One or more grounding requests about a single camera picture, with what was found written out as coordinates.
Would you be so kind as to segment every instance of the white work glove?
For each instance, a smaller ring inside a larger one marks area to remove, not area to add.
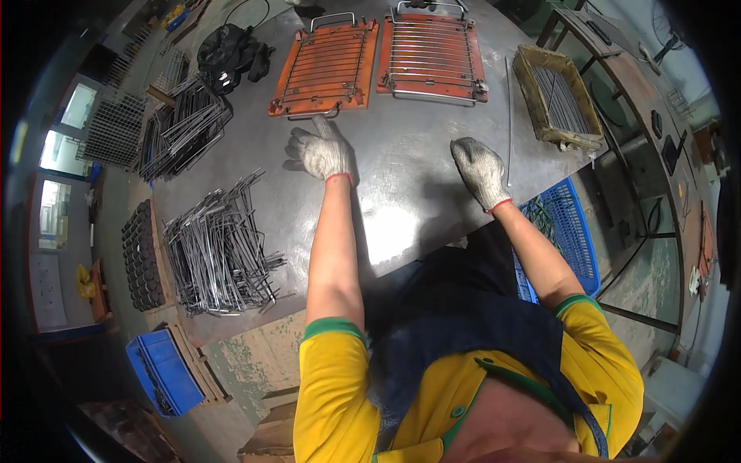
[[[484,212],[491,214],[501,203],[512,201],[512,196],[502,186],[505,164],[492,149],[476,139],[465,137],[451,140],[451,153],[463,183]]]
[[[347,175],[355,184],[350,158],[353,148],[332,127],[326,117],[311,118],[319,136],[301,128],[294,128],[285,153],[292,159],[283,163],[286,170],[303,170],[313,177],[327,180],[337,174]]]

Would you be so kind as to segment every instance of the window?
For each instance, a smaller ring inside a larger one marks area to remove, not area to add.
[[[67,244],[72,185],[44,180],[39,210],[39,247],[62,249]]]
[[[93,108],[96,93],[98,92],[90,87],[77,84],[70,102],[67,103],[67,109],[64,110],[62,115],[62,124],[84,129],[87,118],[90,116],[90,110]]]
[[[86,162],[77,159],[79,141],[63,133],[49,130],[41,152],[39,166],[44,169],[85,175]]]

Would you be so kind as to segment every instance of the red glove cuff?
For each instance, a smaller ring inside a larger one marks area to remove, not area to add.
[[[491,215],[494,212],[494,209],[497,209],[499,206],[501,206],[502,204],[506,202],[512,202],[512,198],[507,198],[504,201],[497,203],[496,206],[492,207],[490,210],[487,210],[486,213]]]
[[[327,177],[327,179],[325,180],[325,184],[327,184],[327,182],[329,181],[329,179],[331,179],[332,177],[337,177],[337,176],[346,176],[346,177],[348,177],[348,180],[350,180],[350,186],[351,187],[354,187],[355,186],[355,181],[353,180],[353,176],[350,175],[347,172],[333,173],[332,175],[330,175],[330,176]]]

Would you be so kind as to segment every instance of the blue box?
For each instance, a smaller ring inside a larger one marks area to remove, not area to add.
[[[574,189],[574,183],[566,178],[540,195],[545,208],[551,215],[556,241],[563,251],[563,258],[574,271],[589,297],[595,297],[602,286],[597,257],[582,203]],[[528,202],[520,210],[526,210]],[[537,304],[538,298],[515,256],[515,274],[519,298]]]
[[[168,329],[137,336],[126,354],[160,416],[180,416],[203,401]]]

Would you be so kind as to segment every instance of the yellow shirt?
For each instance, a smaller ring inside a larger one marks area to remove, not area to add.
[[[638,425],[643,408],[640,372],[593,299],[569,297],[556,316],[565,331],[561,372],[599,422],[614,458]],[[390,450],[374,455],[381,416],[365,397],[368,352],[357,326],[344,319],[317,320],[306,328],[299,355],[301,388],[293,426],[297,462],[434,463],[471,407],[488,374],[485,368],[505,372],[526,388],[548,386],[502,352],[443,357],[425,371]],[[547,394],[536,395],[559,414],[560,404],[548,401]],[[580,415],[573,415],[573,426],[582,452],[597,456],[592,432]]]

